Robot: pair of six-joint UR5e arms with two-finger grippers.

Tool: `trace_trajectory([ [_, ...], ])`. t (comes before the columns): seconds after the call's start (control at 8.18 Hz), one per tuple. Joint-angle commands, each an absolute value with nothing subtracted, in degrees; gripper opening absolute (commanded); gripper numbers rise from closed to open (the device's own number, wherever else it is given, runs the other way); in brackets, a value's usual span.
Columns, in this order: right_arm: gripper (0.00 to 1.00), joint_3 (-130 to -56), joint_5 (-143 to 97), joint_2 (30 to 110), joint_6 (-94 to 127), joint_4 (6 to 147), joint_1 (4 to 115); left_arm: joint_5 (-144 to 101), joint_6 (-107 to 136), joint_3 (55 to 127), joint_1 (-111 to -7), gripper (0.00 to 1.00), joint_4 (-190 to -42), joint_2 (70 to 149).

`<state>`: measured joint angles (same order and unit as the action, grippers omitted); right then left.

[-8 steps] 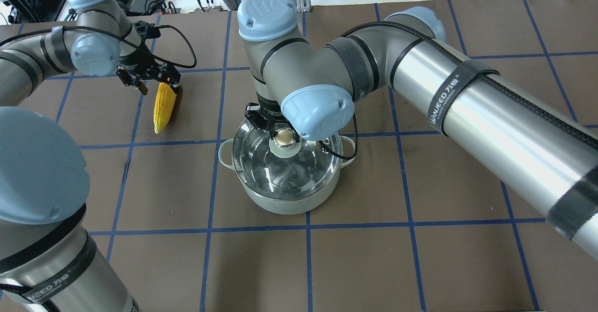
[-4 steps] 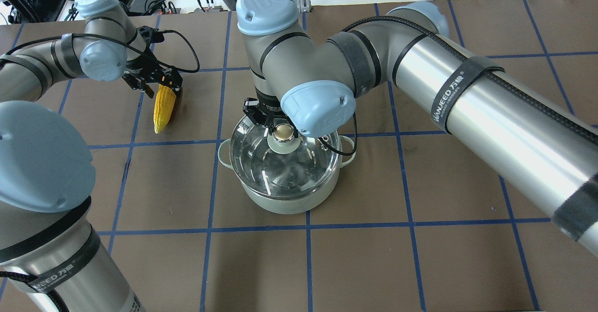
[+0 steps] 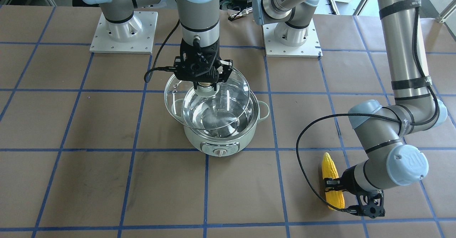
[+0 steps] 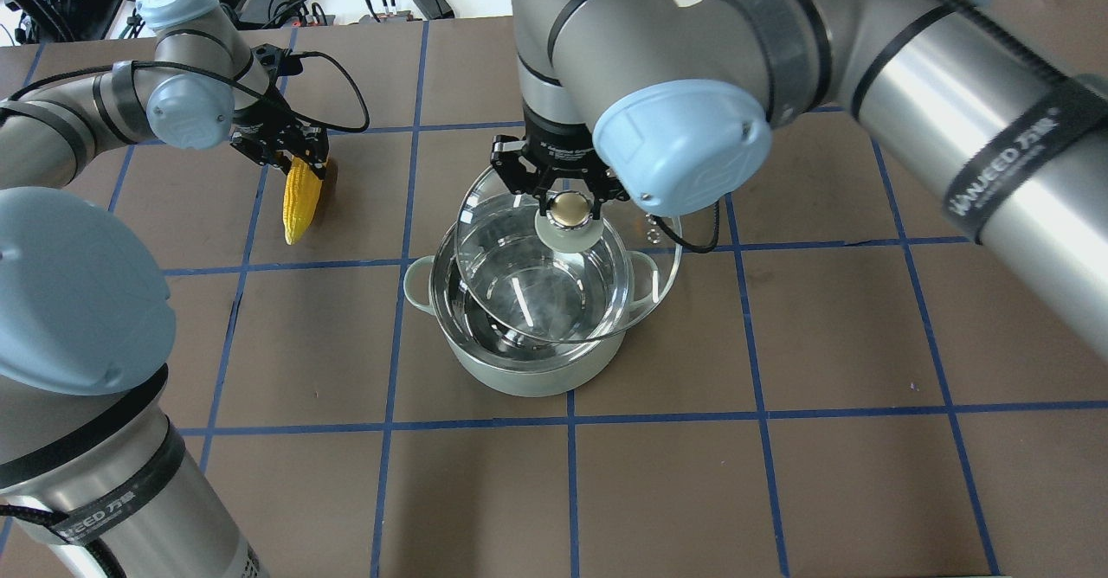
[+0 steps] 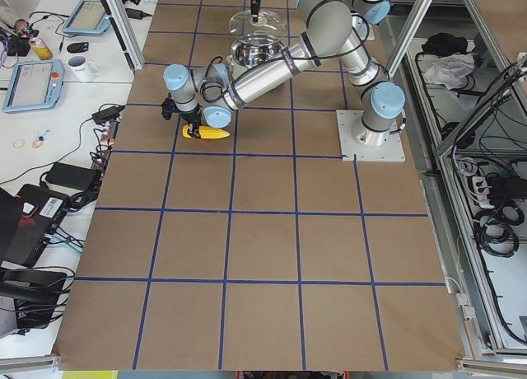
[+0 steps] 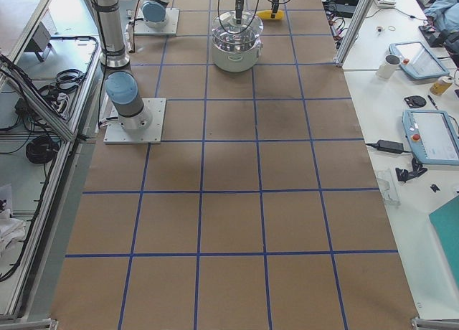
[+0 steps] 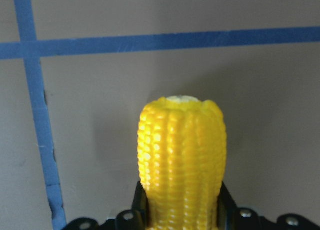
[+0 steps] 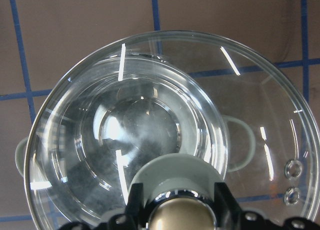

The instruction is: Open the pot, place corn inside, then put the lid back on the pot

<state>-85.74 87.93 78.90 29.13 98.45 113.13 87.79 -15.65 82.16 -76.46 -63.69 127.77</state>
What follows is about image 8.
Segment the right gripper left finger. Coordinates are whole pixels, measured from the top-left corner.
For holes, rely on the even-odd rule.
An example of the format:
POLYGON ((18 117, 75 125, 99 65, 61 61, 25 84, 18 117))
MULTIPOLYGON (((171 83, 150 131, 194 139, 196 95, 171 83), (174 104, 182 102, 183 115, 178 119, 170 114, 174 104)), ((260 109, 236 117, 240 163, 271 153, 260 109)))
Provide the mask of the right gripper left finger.
POLYGON ((125 225, 127 228, 138 228, 144 225, 144 185, 134 183, 129 191, 128 202, 125 207, 125 225))

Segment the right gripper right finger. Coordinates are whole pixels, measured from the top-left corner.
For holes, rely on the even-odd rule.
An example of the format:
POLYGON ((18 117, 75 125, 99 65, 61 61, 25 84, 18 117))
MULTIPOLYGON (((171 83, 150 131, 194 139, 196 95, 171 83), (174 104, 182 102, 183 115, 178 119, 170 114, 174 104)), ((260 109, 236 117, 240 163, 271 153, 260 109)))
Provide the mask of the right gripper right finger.
POLYGON ((213 211, 218 225, 239 225, 242 209, 224 182, 214 184, 213 211))

